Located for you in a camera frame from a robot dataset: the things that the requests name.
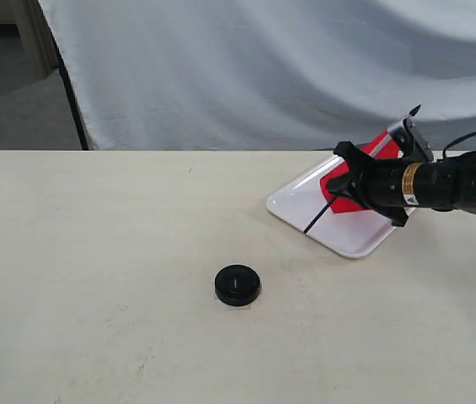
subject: red object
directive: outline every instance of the red object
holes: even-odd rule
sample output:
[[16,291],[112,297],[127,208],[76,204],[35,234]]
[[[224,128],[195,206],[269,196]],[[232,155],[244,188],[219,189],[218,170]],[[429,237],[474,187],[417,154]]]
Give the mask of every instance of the red object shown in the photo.
[[[388,132],[383,132],[379,137],[374,139],[371,143],[366,146],[363,146],[361,149],[377,159],[387,159],[387,158],[397,158],[398,152],[400,149],[398,148],[397,144],[394,142],[393,139],[389,139],[386,142],[386,136],[389,136]],[[380,146],[382,143],[385,145],[378,150],[377,146]],[[320,189],[322,189],[322,194],[324,194],[324,198],[326,200],[331,200],[333,195],[331,195],[328,190],[325,188],[328,181],[331,178],[339,177],[341,174],[348,173],[348,166],[345,162],[342,162],[339,166],[337,166],[333,171],[327,173],[320,179]],[[345,212],[357,212],[358,210],[365,210],[361,208],[359,205],[351,202],[345,198],[338,198],[332,205],[331,210],[334,213],[345,213]]]

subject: gray floor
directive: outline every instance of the gray floor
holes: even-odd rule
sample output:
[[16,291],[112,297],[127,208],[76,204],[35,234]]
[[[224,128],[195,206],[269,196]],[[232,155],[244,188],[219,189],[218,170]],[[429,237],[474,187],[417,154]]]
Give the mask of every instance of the gray floor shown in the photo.
[[34,79],[14,32],[0,36],[0,149],[80,150],[60,76]]

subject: white tray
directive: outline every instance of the white tray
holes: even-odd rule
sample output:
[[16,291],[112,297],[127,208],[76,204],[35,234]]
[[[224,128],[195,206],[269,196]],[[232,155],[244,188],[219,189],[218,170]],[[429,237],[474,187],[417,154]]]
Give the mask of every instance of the white tray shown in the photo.
[[[272,194],[267,209],[303,232],[326,205],[320,179],[341,164],[334,156],[294,179]],[[335,214],[328,209],[307,236],[347,258],[363,258],[371,253],[395,229],[391,221],[372,210]]]

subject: white cloth backdrop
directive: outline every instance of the white cloth backdrop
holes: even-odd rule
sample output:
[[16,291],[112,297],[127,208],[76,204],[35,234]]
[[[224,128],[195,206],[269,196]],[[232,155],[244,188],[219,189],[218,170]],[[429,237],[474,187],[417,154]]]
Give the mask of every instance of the white cloth backdrop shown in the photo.
[[476,0],[40,0],[100,149],[476,130]]

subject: black round cap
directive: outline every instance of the black round cap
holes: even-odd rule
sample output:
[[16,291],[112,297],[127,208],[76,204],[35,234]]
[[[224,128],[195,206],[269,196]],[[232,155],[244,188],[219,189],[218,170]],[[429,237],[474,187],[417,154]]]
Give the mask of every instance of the black round cap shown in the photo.
[[260,294],[260,277],[244,265],[230,265],[215,277],[215,294],[229,306],[246,306]]

